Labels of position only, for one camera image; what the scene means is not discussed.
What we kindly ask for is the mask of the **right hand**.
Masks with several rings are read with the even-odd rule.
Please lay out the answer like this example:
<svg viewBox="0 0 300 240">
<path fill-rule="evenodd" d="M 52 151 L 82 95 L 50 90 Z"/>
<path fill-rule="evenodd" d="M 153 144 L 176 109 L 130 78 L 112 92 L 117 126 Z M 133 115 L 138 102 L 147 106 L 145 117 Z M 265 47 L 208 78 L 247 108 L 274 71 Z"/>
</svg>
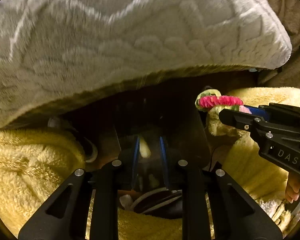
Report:
<svg viewBox="0 0 300 240">
<path fill-rule="evenodd" d="M 300 176 L 296 173 L 289 172 L 285 197 L 292 204 L 297 201 L 300 196 Z"/>
</svg>

